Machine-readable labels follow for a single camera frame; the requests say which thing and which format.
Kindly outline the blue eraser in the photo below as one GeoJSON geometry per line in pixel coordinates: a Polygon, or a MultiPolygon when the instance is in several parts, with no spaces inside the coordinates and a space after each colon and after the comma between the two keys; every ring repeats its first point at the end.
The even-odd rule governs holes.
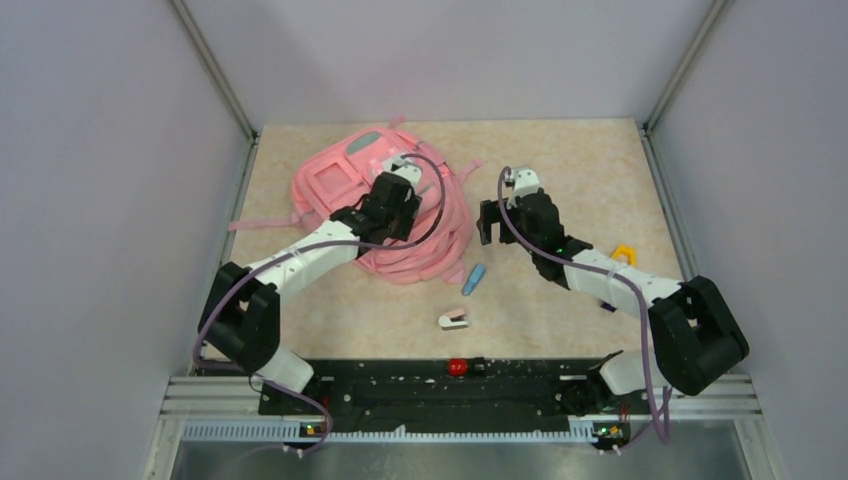
{"type": "Polygon", "coordinates": [[[463,296],[471,295],[480,284],[486,273],[486,267],[483,264],[476,264],[470,271],[466,281],[461,288],[463,296]]]}

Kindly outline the pink student backpack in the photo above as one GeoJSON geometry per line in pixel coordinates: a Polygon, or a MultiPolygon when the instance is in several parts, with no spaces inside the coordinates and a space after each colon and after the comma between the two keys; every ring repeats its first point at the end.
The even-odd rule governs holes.
{"type": "Polygon", "coordinates": [[[397,123],[366,128],[297,168],[289,217],[237,220],[229,228],[298,225],[314,231],[337,211],[358,211],[388,221],[402,236],[386,239],[389,250],[358,259],[361,269],[398,285],[434,278],[458,284],[473,230],[463,187],[481,164],[455,170],[435,147],[397,123]]]}

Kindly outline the red black stamp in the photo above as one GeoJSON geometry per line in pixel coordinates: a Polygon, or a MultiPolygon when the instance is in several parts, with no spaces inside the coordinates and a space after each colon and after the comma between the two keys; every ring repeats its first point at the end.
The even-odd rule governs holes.
{"type": "Polygon", "coordinates": [[[447,372],[452,377],[484,377],[487,374],[487,362],[484,357],[451,358],[447,362],[447,372]]]}

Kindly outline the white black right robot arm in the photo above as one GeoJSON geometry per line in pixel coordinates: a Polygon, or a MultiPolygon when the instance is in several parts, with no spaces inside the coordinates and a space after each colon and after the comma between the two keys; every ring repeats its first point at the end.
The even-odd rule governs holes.
{"type": "Polygon", "coordinates": [[[605,358],[586,385],[589,404],[600,412],[614,411],[627,394],[647,385],[698,395],[750,353],[712,280],[659,277],[612,259],[566,234],[558,208],[544,191],[514,204],[483,200],[476,225],[482,244],[491,243],[492,228],[498,225],[500,243],[521,245],[546,281],[639,320],[639,349],[605,358]]]}

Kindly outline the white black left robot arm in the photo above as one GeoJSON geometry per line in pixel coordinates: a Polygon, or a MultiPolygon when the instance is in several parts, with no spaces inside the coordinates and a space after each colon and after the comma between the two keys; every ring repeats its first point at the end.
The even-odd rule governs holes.
{"type": "Polygon", "coordinates": [[[281,340],[281,306],[331,270],[375,249],[406,246],[421,198],[419,167],[380,173],[360,204],[332,213],[312,233],[264,260],[219,268],[198,326],[198,341],[239,370],[283,386],[297,413],[319,404],[313,367],[281,340]]]}

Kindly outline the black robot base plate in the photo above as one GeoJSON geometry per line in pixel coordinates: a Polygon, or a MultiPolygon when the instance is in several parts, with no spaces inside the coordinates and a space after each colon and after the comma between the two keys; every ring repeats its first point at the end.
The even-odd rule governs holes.
{"type": "Polygon", "coordinates": [[[486,359],[484,377],[452,377],[448,360],[314,360],[314,377],[298,398],[240,375],[177,377],[162,412],[203,420],[207,437],[295,445],[538,441],[615,448],[652,430],[649,395],[602,393],[590,377],[596,358],[486,359]]]}

